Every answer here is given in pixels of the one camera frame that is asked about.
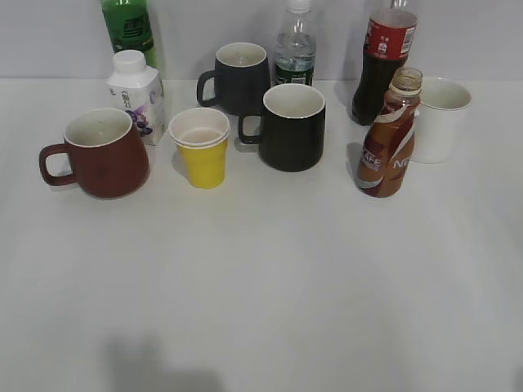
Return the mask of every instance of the bottle label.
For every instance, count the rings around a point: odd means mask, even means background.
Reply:
[[[306,84],[307,86],[312,86],[312,77],[314,75],[314,67],[308,69],[307,71],[287,71],[276,65],[276,84],[285,84],[285,83],[297,83],[297,84]]]
[[[367,194],[387,197],[400,187],[414,148],[416,105],[385,105],[365,137],[356,184]]]
[[[409,55],[416,25],[393,28],[370,19],[363,50],[382,60],[400,60]]]
[[[109,6],[103,10],[114,52],[148,51],[153,45],[149,15],[143,6]]]
[[[156,78],[143,88],[109,86],[114,107],[127,112],[147,145],[157,145],[165,132],[163,85]]]

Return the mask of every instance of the cup rim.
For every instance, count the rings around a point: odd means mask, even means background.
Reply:
[[[74,143],[73,141],[71,141],[71,139],[67,136],[67,133],[69,132],[69,127],[71,127],[71,125],[73,125],[76,121],[80,120],[80,118],[84,118],[86,116],[92,115],[95,112],[102,112],[102,111],[105,111],[105,112],[109,112],[110,111],[110,112],[115,112],[115,113],[118,113],[118,114],[124,114],[125,117],[127,118],[127,121],[128,121],[127,130],[122,135],[118,136],[117,138],[115,138],[113,140],[110,140],[110,141],[107,141],[105,143],[99,144],[99,145],[80,145],[78,143]],[[131,131],[131,129],[133,129],[132,118],[131,118],[131,116],[128,113],[124,112],[123,110],[116,109],[116,108],[91,109],[91,110],[88,110],[86,112],[83,112],[82,114],[80,114],[79,116],[77,116],[73,120],[71,120],[69,122],[69,124],[67,124],[67,127],[65,129],[65,133],[64,133],[64,139],[65,139],[65,141],[68,144],[74,145],[75,147],[79,147],[81,149],[97,149],[97,148],[100,148],[100,147],[105,147],[107,145],[112,145],[113,143],[116,143],[117,141],[119,141],[122,138],[124,138]]]
[[[232,47],[232,46],[235,46],[235,45],[247,45],[247,46],[250,46],[250,47],[255,47],[256,49],[261,49],[263,51],[264,56],[257,63],[253,63],[253,64],[249,64],[249,65],[233,65],[233,64],[228,64],[225,61],[220,60],[220,57],[219,57],[220,52],[225,50],[228,47]],[[263,63],[266,59],[267,59],[267,51],[265,50],[265,48],[262,47],[261,45],[258,45],[256,43],[252,43],[252,42],[231,42],[231,43],[228,43],[228,44],[224,45],[223,47],[218,49],[217,52],[216,52],[216,60],[220,61],[223,65],[226,65],[226,66],[232,67],[232,68],[250,68],[250,67],[254,67],[256,65],[259,65],[259,64]]]
[[[172,133],[172,123],[174,123],[174,121],[177,118],[179,118],[182,114],[187,114],[187,113],[191,113],[191,112],[198,112],[198,111],[201,111],[201,112],[211,112],[212,111],[214,113],[220,114],[226,120],[227,131],[225,131],[222,135],[219,135],[215,139],[212,139],[210,141],[204,141],[202,143],[190,143],[190,142],[182,141],[182,140],[178,139],[177,137],[175,137],[174,134]],[[192,109],[182,110],[179,114],[174,116],[171,119],[171,121],[169,122],[168,130],[169,130],[169,135],[171,135],[171,138],[174,139],[174,142],[177,145],[179,145],[179,146],[181,146],[183,148],[186,148],[186,149],[208,149],[209,147],[213,147],[215,145],[219,145],[222,141],[224,141],[225,139],[227,139],[229,137],[229,134],[230,134],[230,121],[229,121],[229,118],[223,112],[221,112],[220,110],[213,109],[213,108],[192,108]]]
[[[274,92],[278,89],[283,89],[283,88],[295,88],[295,89],[305,89],[305,90],[308,90],[308,91],[313,91],[315,92],[316,94],[318,94],[320,97],[321,97],[321,100],[322,100],[322,105],[321,105],[321,108],[319,108],[318,110],[316,110],[314,113],[312,114],[308,114],[306,116],[285,116],[285,115],[282,115],[282,114],[279,114],[279,113],[276,113],[275,110],[271,109],[267,103],[266,103],[266,99],[267,99],[267,96],[271,93],[271,92]],[[281,117],[281,118],[287,118],[287,119],[304,119],[304,118],[311,118],[311,117],[314,117],[316,116],[318,113],[321,113],[324,109],[325,109],[325,105],[326,105],[326,101],[325,101],[325,97],[324,95],[321,93],[320,90],[314,88],[313,86],[308,86],[306,84],[298,84],[298,83],[284,83],[284,84],[280,84],[280,85],[277,85],[277,86],[273,86],[271,87],[269,90],[266,91],[266,93],[263,95],[263,106],[269,110],[271,113],[273,113],[274,115],[278,116],[278,117]]]
[[[468,98],[468,102],[465,105],[459,106],[457,108],[442,108],[440,106],[431,105],[431,104],[428,104],[427,102],[423,101],[422,93],[421,93],[421,95],[420,95],[421,105],[423,105],[423,106],[426,106],[428,108],[435,109],[435,110],[441,110],[441,111],[444,111],[444,112],[455,112],[455,111],[458,111],[458,110],[463,110],[463,109],[468,108],[471,105],[471,103],[472,103],[472,94],[471,94],[471,92],[465,86],[463,86],[461,83],[456,82],[453,79],[442,78],[442,77],[439,77],[439,76],[431,76],[431,77],[423,78],[423,81],[424,82],[425,81],[447,82],[449,84],[452,84],[454,87],[457,87],[461,91],[465,92],[465,94],[467,95],[467,98]]]

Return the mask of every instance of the white cup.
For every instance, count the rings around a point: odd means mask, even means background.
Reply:
[[[418,163],[442,163],[450,156],[463,128],[472,96],[452,80],[424,78],[421,100],[411,159]]]

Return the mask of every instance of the black mug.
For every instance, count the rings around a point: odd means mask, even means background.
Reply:
[[[260,135],[246,136],[244,119],[261,117]],[[239,116],[239,139],[260,145],[260,157],[284,172],[301,172],[317,164],[324,151],[325,98],[313,87],[281,84],[263,96],[261,112]]]
[[[214,98],[203,100],[203,88],[214,78]],[[216,53],[213,71],[198,79],[196,99],[202,106],[220,105],[227,113],[239,115],[262,110],[263,94],[270,88],[267,52],[254,43],[235,42]]]

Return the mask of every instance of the yellow paper cup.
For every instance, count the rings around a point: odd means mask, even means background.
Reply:
[[[226,177],[229,119],[210,108],[189,109],[169,123],[169,132],[196,188],[216,188]]]

